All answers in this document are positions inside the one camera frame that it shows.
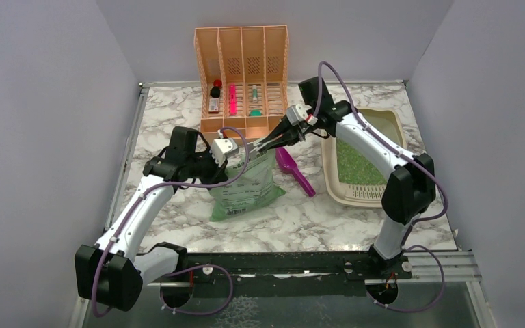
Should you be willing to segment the beige litter box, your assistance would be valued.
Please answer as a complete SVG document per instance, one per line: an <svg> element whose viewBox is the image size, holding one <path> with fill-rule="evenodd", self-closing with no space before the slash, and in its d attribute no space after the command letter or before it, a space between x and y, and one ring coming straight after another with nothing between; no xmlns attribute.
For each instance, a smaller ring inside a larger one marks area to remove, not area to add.
<svg viewBox="0 0 525 328"><path fill-rule="evenodd" d="M407 147L394 110L362 107L359 112L391 141ZM372 163L333 137L321 141L321 152L327 192L336 202L360 208L381 207L386 181Z"/></svg>

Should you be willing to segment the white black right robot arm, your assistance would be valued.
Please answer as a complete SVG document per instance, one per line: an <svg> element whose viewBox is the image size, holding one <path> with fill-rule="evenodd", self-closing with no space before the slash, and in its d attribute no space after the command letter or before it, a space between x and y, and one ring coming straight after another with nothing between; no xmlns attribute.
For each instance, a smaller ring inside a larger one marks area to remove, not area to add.
<svg viewBox="0 0 525 328"><path fill-rule="evenodd" d="M307 134L324 130L369 160L386 179L381 199L386 218L368 250L367 269L383 278L400 260L410 224L436 199L433 159L394 143L365 120L351 101L334 102L321 77L306 79L298 87L307 108L289 107L266 137L252 142L250 154L292 146Z"/></svg>

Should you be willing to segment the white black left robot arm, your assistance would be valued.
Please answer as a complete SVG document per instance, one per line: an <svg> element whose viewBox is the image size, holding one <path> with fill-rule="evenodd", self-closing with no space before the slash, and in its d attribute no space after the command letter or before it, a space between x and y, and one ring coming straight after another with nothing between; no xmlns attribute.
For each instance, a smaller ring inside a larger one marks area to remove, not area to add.
<svg viewBox="0 0 525 328"><path fill-rule="evenodd" d="M113 225L93 246L81 245L75 253L80 297L121 311L130 310L142 288L166 275L180 280L187 274L187 250L159 243L138 253L144 236L161 209L181 187L199 182L211 188L228 180L228 157L237 153L235 141L219 134L205 141L196 129L174 127L169 144L144 165L136 192ZM198 152L199 141L205 149Z"/></svg>

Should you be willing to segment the purple litter scoop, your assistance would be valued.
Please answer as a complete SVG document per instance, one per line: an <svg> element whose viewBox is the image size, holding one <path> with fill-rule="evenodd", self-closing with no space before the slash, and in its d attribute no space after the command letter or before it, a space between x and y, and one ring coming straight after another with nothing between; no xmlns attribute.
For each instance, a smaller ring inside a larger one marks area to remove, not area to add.
<svg viewBox="0 0 525 328"><path fill-rule="evenodd" d="M299 170L297 163L287 149L283 147L276 148L275 159L279 169L283 173L291 175L308 197L314 197L316 195L316 191Z"/></svg>

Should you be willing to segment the green litter bag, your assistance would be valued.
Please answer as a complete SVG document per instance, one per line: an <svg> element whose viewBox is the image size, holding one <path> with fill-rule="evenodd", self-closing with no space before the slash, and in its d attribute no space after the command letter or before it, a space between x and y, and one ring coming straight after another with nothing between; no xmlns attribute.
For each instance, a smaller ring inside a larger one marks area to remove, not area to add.
<svg viewBox="0 0 525 328"><path fill-rule="evenodd" d="M233 183L209 191L215 200L210 220L236 217L275 202L286 191L274 181L275 151L270 150L249 160L246 170Z"/></svg>

